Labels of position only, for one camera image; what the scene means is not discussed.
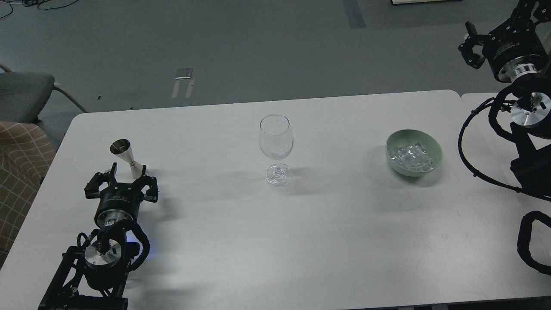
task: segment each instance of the white table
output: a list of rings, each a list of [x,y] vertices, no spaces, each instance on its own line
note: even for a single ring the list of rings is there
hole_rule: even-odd
[[[291,121],[286,188],[264,180],[270,113]],[[517,194],[472,177],[457,135],[468,115],[449,90],[80,115],[73,120],[0,271],[0,306],[34,309],[63,253],[95,228],[83,188],[132,142],[158,177],[138,222],[152,252],[130,273],[130,309],[351,309],[545,296],[551,278],[516,254]],[[435,137],[444,162],[412,179],[385,161],[386,137]],[[479,135],[467,155],[503,174]],[[539,239],[532,248],[544,248]]]

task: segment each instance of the gray chair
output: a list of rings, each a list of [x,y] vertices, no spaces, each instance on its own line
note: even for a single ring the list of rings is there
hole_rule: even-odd
[[[1,63],[0,68],[4,70],[0,73],[0,121],[35,122],[54,90],[65,95],[82,112],[88,112],[50,74],[12,72]]]

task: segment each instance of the cable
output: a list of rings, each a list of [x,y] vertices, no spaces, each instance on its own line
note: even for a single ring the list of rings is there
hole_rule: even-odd
[[[488,182],[488,183],[491,183],[491,184],[494,184],[494,185],[497,185],[497,186],[500,186],[502,188],[507,188],[507,189],[510,189],[510,190],[514,190],[515,192],[517,193],[523,193],[525,195],[528,195],[528,196],[531,196],[531,197],[535,197],[535,198],[539,198],[539,199],[542,199],[542,200],[547,200],[547,201],[551,201],[551,197],[546,197],[544,195],[541,195],[541,196],[537,196],[537,195],[532,195],[530,193],[527,193],[524,189],[522,188],[519,188],[519,187],[516,187],[516,186],[511,186],[511,185],[508,185],[508,184],[505,184],[505,183],[502,183],[502,182],[499,182],[487,175],[485,175],[484,173],[480,172],[480,170],[478,170],[477,168],[475,168],[473,165],[471,165],[471,163],[467,160],[467,158],[465,157],[465,154],[463,153],[463,135],[465,133],[465,129],[467,128],[467,126],[471,123],[471,120],[477,116],[480,112],[482,112],[483,110],[491,107],[494,105],[494,101],[495,98],[490,98],[486,101],[484,101],[483,103],[481,103],[481,105],[479,105],[476,109],[474,109],[473,111],[471,111],[471,114],[469,115],[469,117],[467,118],[467,120],[465,120],[465,122],[463,123],[463,126],[461,127],[461,131],[459,132],[459,139],[457,141],[457,147],[458,147],[458,150],[459,150],[459,157],[461,157],[461,161],[463,162],[463,164],[465,164],[465,166],[467,167],[467,169],[469,169],[472,173],[473,173],[473,177],[479,177],[481,179],[483,179],[484,181]]]
[[[4,15],[4,16],[2,16],[2,17],[0,17],[0,19],[2,19],[2,18],[4,18],[4,17],[7,17],[7,16],[9,16],[10,14],[12,14],[12,13],[13,13],[13,5],[12,5],[12,1],[10,1],[10,2],[5,2],[5,1],[2,1],[2,3],[6,3],[6,4],[9,4],[9,7],[10,7],[11,11],[9,11],[9,13],[8,13],[8,14],[6,14],[6,15]]]
[[[61,9],[61,8],[66,8],[68,6],[70,6],[71,4],[75,4],[77,3],[79,0],[74,0],[73,2],[69,3],[69,4],[66,4],[64,6],[60,6],[60,7],[55,7],[55,8],[47,8],[47,9],[43,9],[41,8],[40,6],[43,5],[44,3],[46,2],[50,2],[52,0],[20,0],[21,2],[18,2],[18,3],[15,3],[15,0],[1,0],[0,3],[4,3],[4,4],[9,4],[9,7],[10,7],[10,11],[8,14],[0,17],[0,19],[2,18],[5,18],[6,16],[10,15],[13,13],[13,6],[12,4],[22,4],[24,5],[25,7],[33,7],[33,6],[36,6],[36,8],[38,10],[41,10],[41,11],[48,11],[48,10],[56,10],[56,9]]]
[[[51,0],[45,0],[44,2],[41,2],[38,4],[37,6],[37,9],[41,10],[41,11],[48,11],[48,10],[57,10],[57,9],[61,9],[61,8],[66,8],[68,6],[70,6],[71,4],[75,4],[78,2],[78,0],[74,0],[73,2],[69,3],[69,4],[66,4],[65,6],[61,6],[61,7],[57,7],[57,8],[47,8],[47,9],[41,9],[40,6],[43,5],[44,3],[46,2],[49,2]]]

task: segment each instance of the cocktail jigger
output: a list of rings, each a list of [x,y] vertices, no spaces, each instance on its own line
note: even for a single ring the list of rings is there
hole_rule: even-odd
[[[111,144],[109,150],[114,155],[117,155],[118,158],[130,164],[130,171],[132,172],[133,178],[138,179],[142,175],[143,166],[134,160],[134,155],[130,148],[130,141],[126,139],[117,140]]]

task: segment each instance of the chair armrest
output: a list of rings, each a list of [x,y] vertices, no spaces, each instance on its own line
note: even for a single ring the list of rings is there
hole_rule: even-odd
[[[8,68],[8,66],[4,65],[3,63],[0,62],[0,68],[2,70],[4,70],[4,72],[11,72],[12,70],[10,68]]]

